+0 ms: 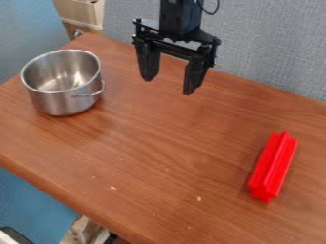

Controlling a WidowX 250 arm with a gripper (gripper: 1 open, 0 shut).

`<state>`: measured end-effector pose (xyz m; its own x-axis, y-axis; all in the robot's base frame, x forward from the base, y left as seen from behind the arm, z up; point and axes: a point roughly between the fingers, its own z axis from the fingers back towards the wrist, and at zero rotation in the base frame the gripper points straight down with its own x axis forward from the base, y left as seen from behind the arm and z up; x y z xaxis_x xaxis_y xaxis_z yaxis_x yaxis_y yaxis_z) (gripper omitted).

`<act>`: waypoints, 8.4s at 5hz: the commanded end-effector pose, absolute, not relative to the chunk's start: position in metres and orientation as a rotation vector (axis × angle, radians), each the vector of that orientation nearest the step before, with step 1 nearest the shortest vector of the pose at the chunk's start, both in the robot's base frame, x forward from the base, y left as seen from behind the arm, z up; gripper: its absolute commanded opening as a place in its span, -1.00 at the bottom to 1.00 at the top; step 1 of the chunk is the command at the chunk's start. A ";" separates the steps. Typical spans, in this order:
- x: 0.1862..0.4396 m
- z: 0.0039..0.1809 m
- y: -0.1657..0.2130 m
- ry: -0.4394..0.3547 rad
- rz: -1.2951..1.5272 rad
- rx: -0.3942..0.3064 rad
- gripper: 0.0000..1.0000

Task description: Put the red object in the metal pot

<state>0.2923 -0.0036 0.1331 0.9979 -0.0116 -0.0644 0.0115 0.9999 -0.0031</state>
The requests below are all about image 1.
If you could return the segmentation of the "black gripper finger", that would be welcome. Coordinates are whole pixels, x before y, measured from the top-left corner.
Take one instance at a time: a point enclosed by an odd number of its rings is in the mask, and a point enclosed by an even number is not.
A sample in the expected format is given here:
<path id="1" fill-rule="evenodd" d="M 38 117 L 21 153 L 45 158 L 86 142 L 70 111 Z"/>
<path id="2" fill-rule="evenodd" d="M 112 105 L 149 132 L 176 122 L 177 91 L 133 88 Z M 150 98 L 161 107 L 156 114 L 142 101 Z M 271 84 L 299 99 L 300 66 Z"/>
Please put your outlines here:
<path id="1" fill-rule="evenodd" d="M 205 81 L 209 65 L 202 59 L 192 59 L 185 70 L 184 94 L 190 95 Z"/>
<path id="2" fill-rule="evenodd" d="M 137 54 L 142 77 L 152 81 L 160 73 L 161 52 L 152 43 L 140 43 Z"/>

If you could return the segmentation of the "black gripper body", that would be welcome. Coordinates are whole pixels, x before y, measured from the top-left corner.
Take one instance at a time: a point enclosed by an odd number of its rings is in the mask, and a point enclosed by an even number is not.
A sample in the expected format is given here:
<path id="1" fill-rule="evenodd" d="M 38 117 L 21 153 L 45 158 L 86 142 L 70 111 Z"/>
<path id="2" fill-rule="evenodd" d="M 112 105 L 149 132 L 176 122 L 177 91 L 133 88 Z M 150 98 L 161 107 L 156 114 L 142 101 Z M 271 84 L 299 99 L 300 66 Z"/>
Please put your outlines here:
<path id="1" fill-rule="evenodd" d="M 200 27 L 190 31 L 173 32 L 160 28 L 160 22 L 137 18 L 134 45 L 152 43 L 161 54 L 169 54 L 185 60 L 200 58 L 213 67 L 216 65 L 217 51 L 222 40 L 206 33 Z"/>

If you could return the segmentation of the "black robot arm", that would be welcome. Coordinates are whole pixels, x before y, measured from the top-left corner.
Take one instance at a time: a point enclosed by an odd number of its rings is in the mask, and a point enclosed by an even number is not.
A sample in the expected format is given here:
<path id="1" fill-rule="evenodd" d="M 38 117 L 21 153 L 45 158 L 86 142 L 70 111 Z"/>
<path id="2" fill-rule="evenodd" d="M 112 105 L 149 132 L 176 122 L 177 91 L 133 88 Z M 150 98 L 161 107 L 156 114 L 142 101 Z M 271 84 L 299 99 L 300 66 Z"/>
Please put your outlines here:
<path id="1" fill-rule="evenodd" d="M 209 12 L 205 0 L 161 0 L 160 19 L 136 18 L 136 45 L 140 70 L 146 81 L 160 74 L 161 54 L 189 61 L 185 68 L 184 94 L 190 95 L 205 81 L 205 75 L 216 66 L 218 47 L 222 40 L 202 30 L 204 13 L 214 15 L 221 8 Z"/>

